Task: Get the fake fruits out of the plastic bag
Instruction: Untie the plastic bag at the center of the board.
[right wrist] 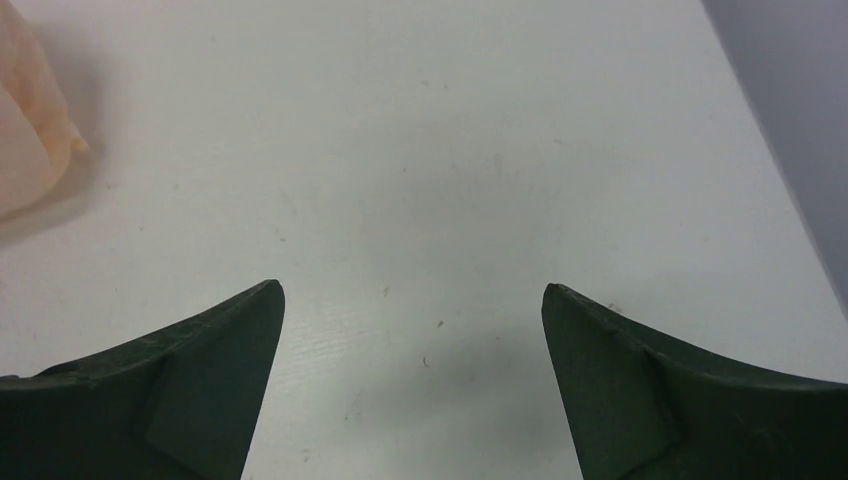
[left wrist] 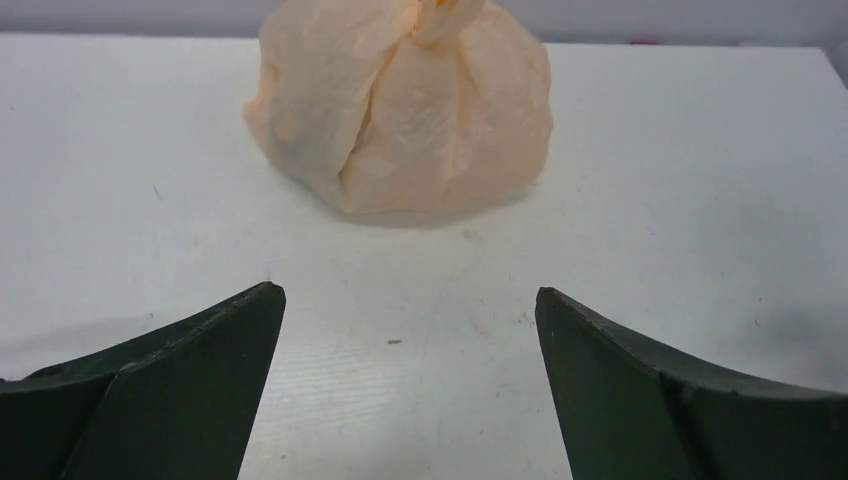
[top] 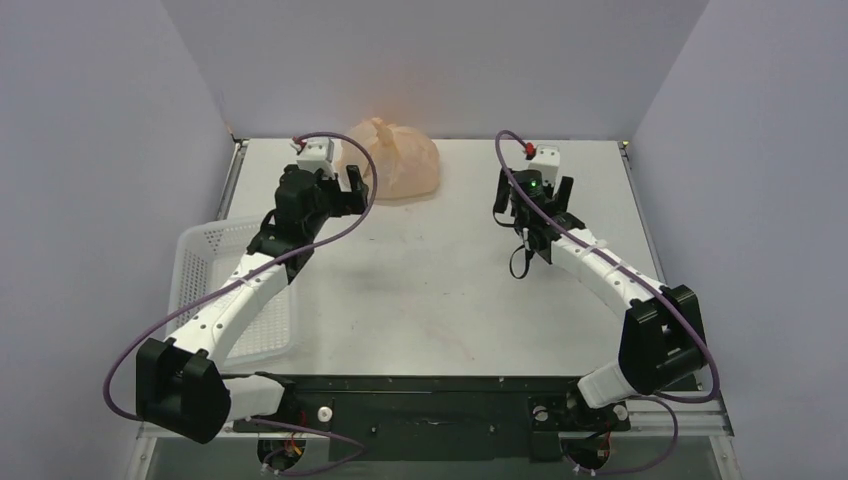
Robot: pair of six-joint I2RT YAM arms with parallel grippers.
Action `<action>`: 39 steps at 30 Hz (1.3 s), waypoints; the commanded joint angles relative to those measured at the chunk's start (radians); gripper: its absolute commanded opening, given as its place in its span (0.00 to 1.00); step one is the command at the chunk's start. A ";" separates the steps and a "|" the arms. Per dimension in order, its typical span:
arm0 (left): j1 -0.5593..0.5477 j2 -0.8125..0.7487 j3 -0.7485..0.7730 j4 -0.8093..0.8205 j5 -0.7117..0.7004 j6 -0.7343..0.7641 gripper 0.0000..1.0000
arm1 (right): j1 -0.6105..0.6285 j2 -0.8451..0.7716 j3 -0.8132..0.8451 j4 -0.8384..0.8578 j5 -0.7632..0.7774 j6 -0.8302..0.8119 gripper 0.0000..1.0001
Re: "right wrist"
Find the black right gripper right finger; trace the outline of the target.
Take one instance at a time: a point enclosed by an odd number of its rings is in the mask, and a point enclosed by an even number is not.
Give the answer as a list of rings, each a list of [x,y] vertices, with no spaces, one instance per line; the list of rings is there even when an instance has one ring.
[[[544,335],[586,479],[843,479],[847,388],[736,361],[560,284]]]

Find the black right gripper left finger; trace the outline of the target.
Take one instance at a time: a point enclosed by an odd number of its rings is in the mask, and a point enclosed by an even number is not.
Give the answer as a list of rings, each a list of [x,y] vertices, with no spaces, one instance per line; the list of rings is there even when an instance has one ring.
[[[116,347],[1,379],[5,479],[238,479],[283,326],[263,281]]]

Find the translucent orange plastic bag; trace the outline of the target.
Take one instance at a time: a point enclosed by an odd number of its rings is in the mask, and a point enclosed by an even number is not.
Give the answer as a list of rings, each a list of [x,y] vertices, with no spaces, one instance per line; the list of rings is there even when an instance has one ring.
[[[69,115],[45,51],[9,1],[1,3],[1,216],[40,201],[88,145]]]

